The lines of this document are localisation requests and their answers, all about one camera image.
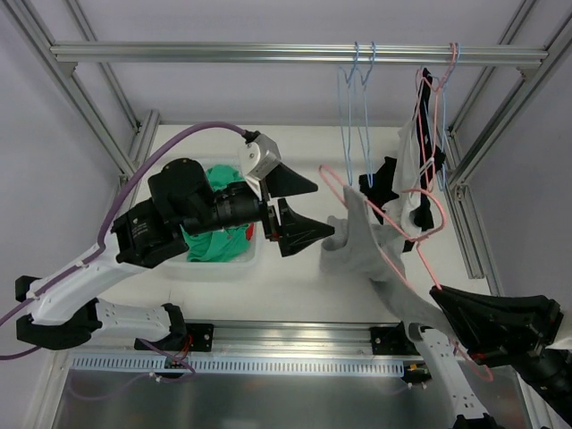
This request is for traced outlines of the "red tank top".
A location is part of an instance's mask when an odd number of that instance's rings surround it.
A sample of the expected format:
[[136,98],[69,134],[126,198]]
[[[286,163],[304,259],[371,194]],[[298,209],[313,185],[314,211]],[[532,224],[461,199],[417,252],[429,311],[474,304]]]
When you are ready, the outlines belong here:
[[251,240],[252,237],[254,236],[254,232],[255,232],[255,225],[253,223],[251,223],[247,229],[245,230],[245,238],[246,240]]

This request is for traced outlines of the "green tank top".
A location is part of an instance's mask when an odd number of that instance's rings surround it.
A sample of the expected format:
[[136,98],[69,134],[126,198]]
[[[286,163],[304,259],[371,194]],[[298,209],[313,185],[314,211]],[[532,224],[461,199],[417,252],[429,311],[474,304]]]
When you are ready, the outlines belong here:
[[[206,178],[213,190],[222,190],[229,184],[242,181],[238,170],[227,164],[216,164],[206,170]],[[229,227],[191,236],[182,233],[189,247],[186,260],[191,263],[226,263],[250,249],[245,230],[249,224]]]

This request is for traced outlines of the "grey garment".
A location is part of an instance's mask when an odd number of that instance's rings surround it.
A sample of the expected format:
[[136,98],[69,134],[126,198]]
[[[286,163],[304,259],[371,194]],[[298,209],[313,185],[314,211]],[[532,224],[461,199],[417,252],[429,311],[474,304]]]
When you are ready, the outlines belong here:
[[334,234],[321,243],[321,271],[368,280],[383,305],[404,323],[413,342],[419,341],[413,332],[415,325],[434,328],[455,339],[457,335],[444,313],[405,284],[406,269],[401,260],[404,237],[389,224],[370,223],[366,197],[361,192],[345,186],[343,199],[348,215],[327,218]]

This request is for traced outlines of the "light blue wire hanger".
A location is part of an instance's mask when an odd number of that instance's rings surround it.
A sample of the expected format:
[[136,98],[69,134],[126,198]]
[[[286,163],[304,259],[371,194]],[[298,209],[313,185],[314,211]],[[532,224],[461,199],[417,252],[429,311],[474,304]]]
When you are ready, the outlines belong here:
[[353,185],[353,168],[351,161],[351,135],[352,135],[352,91],[354,86],[354,73],[358,67],[360,48],[358,42],[354,43],[352,62],[349,69],[343,66],[338,68],[336,74],[339,127],[341,131],[341,144],[344,157],[344,166],[348,185]]

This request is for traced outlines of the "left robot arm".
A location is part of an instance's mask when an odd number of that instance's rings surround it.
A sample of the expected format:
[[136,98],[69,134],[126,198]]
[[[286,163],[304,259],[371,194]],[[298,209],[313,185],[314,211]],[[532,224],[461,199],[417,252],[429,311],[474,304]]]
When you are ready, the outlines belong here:
[[315,183],[284,164],[262,183],[267,190],[262,196],[242,179],[214,189],[199,162],[170,162],[148,179],[150,197],[104,229],[104,242],[93,254],[52,279],[17,279],[20,302],[38,296],[16,322],[17,339],[62,350],[104,335],[133,339],[135,349],[182,349],[189,334],[178,306],[122,306],[99,296],[126,278],[188,252],[187,236],[261,223],[265,237],[278,244],[282,257],[289,257],[333,235],[333,226],[295,213],[286,201],[288,196],[316,192]]

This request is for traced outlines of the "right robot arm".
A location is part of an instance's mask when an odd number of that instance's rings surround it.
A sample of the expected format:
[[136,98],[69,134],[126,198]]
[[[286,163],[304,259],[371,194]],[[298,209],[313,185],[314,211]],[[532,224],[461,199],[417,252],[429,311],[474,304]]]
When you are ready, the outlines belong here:
[[416,355],[443,334],[479,378],[511,368],[564,422],[571,421],[571,316],[544,295],[503,297],[433,286],[432,303],[399,286],[385,306],[404,324],[400,346]]

